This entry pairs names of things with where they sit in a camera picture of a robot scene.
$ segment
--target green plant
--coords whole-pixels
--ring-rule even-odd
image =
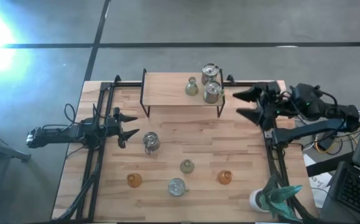
[[[299,192],[302,189],[302,186],[298,185],[277,188],[276,178],[276,175],[271,176],[267,185],[264,189],[262,189],[261,196],[259,198],[261,209],[268,210],[271,213],[272,218],[278,214],[290,220],[301,222],[285,201]]]

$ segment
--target tin can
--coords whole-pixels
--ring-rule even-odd
[[[219,67],[213,63],[208,63],[202,68],[202,83],[205,85],[208,81],[216,80]]]
[[[148,132],[142,138],[142,142],[145,145],[145,152],[149,155],[151,152],[156,151],[160,146],[159,138],[154,132]]]
[[[216,103],[223,95],[224,90],[218,82],[209,81],[206,83],[205,92],[203,93],[203,99],[205,99],[206,103]]]
[[[183,195],[187,189],[185,188],[184,180],[180,178],[174,178],[168,183],[168,191],[174,197]]]

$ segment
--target butcher block tabletop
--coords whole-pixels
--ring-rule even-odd
[[[278,83],[285,88],[283,81]],[[84,83],[76,121],[92,117],[100,84]],[[247,89],[225,87],[226,104],[220,118],[216,110],[204,106],[152,107],[147,118],[140,105],[141,88],[116,87],[113,107],[120,107],[124,115],[138,117],[123,123],[124,130],[140,131],[128,140],[125,149],[118,146],[117,136],[107,138],[93,221],[277,221],[269,213],[255,212],[249,204],[250,193],[263,188],[270,174],[262,131],[235,112],[236,108],[256,107],[255,103],[232,97],[233,93]],[[104,102],[108,100],[108,94],[105,95]],[[277,118],[277,124],[281,128],[294,127],[292,119],[282,117]],[[142,143],[143,135],[149,131],[157,133],[160,139],[159,149],[151,155],[144,152]],[[79,147],[81,144],[70,144],[68,153]],[[87,149],[82,149],[65,161],[52,218],[59,217],[79,193],[86,158]],[[180,170],[184,159],[195,165],[191,174]],[[300,146],[286,148],[285,163],[290,185],[303,185],[297,198],[316,215]],[[221,170],[233,173],[230,184],[222,185],[216,180]],[[141,175],[139,187],[128,186],[126,177],[130,173]],[[168,183],[176,177],[183,179],[189,189],[181,197],[168,192]],[[84,216],[88,214],[90,195],[91,191],[86,197]]]

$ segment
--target gray floor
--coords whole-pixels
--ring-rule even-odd
[[[92,43],[103,3],[0,0],[0,44]],[[360,42],[360,0],[113,0],[101,42]],[[90,53],[0,49],[0,137],[32,154],[9,165],[0,223],[49,220],[67,145],[28,149],[25,137],[36,126],[67,123],[63,106],[78,104]],[[194,72],[206,62],[238,80],[321,85],[360,109],[360,47],[99,49],[91,80],[140,80],[143,68]]]

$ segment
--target black metal shelf frame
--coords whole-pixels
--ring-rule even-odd
[[[148,111],[145,109],[145,105],[144,105],[144,85],[145,85],[145,75],[147,73],[147,70],[144,68],[142,71],[142,81],[141,81],[141,95],[140,95],[140,104],[142,109],[145,112],[145,115],[147,115],[147,118],[149,118],[150,115],[150,106],[148,106]],[[224,79],[223,79],[223,69],[219,70],[220,73],[220,78],[221,78],[221,87],[224,90]],[[221,116],[221,113],[223,112],[224,109],[224,105],[225,105],[225,95],[223,95],[223,104],[220,106],[217,106],[217,117]]]

